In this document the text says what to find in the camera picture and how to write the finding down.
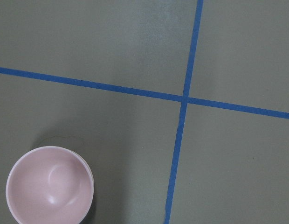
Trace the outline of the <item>pink bowl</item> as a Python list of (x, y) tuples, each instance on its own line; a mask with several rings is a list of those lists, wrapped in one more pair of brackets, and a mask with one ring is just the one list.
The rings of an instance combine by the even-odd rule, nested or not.
[(94, 196), (92, 171), (79, 154), (45, 146), (24, 154), (6, 183), (8, 208), (19, 224), (79, 224)]

